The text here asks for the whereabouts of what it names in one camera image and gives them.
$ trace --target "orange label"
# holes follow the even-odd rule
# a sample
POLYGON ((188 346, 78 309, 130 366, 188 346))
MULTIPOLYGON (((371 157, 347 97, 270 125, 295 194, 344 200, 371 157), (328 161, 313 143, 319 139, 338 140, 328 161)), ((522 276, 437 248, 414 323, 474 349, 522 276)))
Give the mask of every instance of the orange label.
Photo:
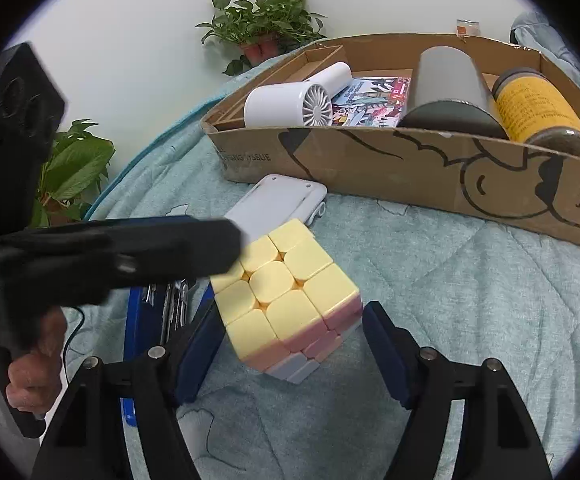
POLYGON ((553 126, 580 132, 580 119, 556 89, 541 77, 524 76, 510 81, 496 99, 503 126, 514 142, 525 142, 553 126))

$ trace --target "wire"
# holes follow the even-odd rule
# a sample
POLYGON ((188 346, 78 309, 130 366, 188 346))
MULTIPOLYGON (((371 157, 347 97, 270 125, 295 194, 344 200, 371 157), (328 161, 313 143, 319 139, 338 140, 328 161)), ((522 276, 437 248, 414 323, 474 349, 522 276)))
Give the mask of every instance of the wire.
POLYGON ((74 339, 74 336, 77 335, 77 332, 79 330, 81 330, 81 327, 83 326, 83 324, 85 323, 86 320, 86 315, 83 314, 83 311, 78 307, 78 306, 71 306, 70 308, 73 308, 74 310, 76 310, 79 314, 81 314, 81 321, 77 324, 77 326, 75 327, 74 330, 72 330, 72 332, 70 332, 70 335, 68 335, 67 340, 65 341, 65 345, 64 345, 64 351, 62 352, 61 355, 61 361, 64 363, 64 374, 65 374, 65 381, 69 384, 70 380, 68 379, 68 370, 65 368, 65 356, 68 352, 68 347, 70 346, 70 343, 72 342, 72 340, 74 339))

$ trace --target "cube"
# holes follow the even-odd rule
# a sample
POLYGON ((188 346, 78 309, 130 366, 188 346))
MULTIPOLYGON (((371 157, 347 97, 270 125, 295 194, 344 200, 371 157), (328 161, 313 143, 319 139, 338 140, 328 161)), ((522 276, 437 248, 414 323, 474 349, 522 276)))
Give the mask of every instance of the cube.
POLYGON ((293 384, 317 370, 361 322, 358 287, 297 219, 254 241, 211 282, 239 359, 293 384))

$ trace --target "cardboard tray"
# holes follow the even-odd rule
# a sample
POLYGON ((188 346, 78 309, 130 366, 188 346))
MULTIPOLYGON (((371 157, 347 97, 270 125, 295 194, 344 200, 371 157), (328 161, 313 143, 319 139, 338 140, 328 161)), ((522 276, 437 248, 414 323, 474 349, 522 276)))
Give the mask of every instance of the cardboard tray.
POLYGON ((423 50, 469 54, 491 86, 509 68, 539 70, 580 118, 580 90, 538 51, 450 34, 373 34, 297 51, 226 97, 203 118, 224 175, 254 183, 270 173, 330 192, 369 196, 503 222, 580 245, 580 158, 506 140, 409 128, 256 128, 243 104, 257 86, 308 78, 337 61, 356 76, 409 75, 423 50))

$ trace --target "finger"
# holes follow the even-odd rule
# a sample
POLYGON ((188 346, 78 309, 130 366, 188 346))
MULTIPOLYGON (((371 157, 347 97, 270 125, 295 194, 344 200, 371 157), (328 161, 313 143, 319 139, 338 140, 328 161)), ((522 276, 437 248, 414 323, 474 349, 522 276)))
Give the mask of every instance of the finger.
POLYGON ((39 341, 36 347, 42 354, 52 356, 58 354, 64 346, 65 331, 68 328, 64 312, 57 306, 52 307, 41 318, 39 341))
POLYGON ((8 377, 16 388, 48 386, 59 380, 61 356, 48 357, 33 350, 10 363, 8 377))
POLYGON ((61 391, 61 381, 43 388, 16 388, 6 386, 6 396, 13 408, 20 412, 46 413, 52 408, 61 391))

